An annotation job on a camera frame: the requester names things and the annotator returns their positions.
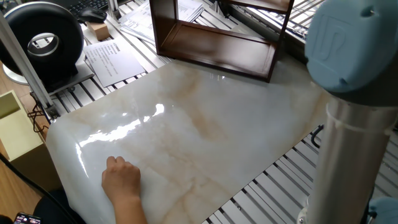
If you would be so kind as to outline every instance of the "metal bracket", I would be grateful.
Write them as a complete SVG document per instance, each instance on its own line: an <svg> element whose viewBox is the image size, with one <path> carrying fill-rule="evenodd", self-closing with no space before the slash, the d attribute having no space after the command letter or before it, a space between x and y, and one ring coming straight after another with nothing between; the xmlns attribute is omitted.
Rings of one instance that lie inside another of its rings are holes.
<svg viewBox="0 0 398 224"><path fill-rule="evenodd" d="M45 109L45 111L51 117L51 119L57 119L60 117L55 105L48 107L47 109Z"/></svg>

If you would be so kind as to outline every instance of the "wooden frame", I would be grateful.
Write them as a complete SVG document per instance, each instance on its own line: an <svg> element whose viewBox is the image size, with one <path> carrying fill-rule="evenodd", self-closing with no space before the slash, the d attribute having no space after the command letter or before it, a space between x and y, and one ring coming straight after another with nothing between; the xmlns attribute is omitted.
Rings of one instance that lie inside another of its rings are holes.
<svg viewBox="0 0 398 224"><path fill-rule="evenodd" d="M222 0L285 14L277 42L178 20L178 0L149 0L157 54L269 82L294 0Z"/></svg>

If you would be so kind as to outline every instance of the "keyboard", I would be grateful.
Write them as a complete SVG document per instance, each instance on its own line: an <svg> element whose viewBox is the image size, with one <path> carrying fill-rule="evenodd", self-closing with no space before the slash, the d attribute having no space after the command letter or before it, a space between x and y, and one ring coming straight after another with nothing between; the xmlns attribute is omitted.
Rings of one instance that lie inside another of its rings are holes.
<svg viewBox="0 0 398 224"><path fill-rule="evenodd" d="M93 7L97 9L106 9L108 7L107 0L81 0L77 2L77 4L69 5L67 9L77 17L78 13L86 8L86 7Z"/></svg>

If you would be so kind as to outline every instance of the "human hand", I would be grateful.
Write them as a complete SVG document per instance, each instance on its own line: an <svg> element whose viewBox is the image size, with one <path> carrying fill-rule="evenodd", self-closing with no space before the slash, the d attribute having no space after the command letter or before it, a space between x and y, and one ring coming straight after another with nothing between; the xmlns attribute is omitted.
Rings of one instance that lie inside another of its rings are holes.
<svg viewBox="0 0 398 224"><path fill-rule="evenodd" d="M122 157L111 156L106 160L106 170L102 173L102 188L113 206L140 197L141 173L138 167L126 162Z"/></svg>

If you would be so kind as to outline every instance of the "metal pole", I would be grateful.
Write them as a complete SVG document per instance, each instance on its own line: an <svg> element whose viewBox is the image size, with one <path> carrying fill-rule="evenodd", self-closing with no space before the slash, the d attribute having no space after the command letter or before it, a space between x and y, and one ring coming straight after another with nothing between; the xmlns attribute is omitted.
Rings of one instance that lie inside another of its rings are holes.
<svg viewBox="0 0 398 224"><path fill-rule="evenodd" d="M119 12L118 0L108 0L109 14L117 21L122 17Z"/></svg>
<svg viewBox="0 0 398 224"><path fill-rule="evenodd" d="M309 224L359 224L396 121L397 108L331 99Z"/></svg>
<svg viewBox="0 0 398 224"><path fill-rule="evenodd" d="M7 51L11 55L12 59L14 59L17 64L19 70L22 72L23 76L26 78L29 86L32 91L35 93L37 99L41 102L43 107L46 110L49 110L48 113L53 116L59 116L56 109L54 108L54 104L45 90L43 83L39 79L36 74L36 71L33 69L32 64L27 58L24 50L19 44L17 38L12 32L10 26L8 25L7 20L3 15L0 16L0 40L7 48Z"/></svg>

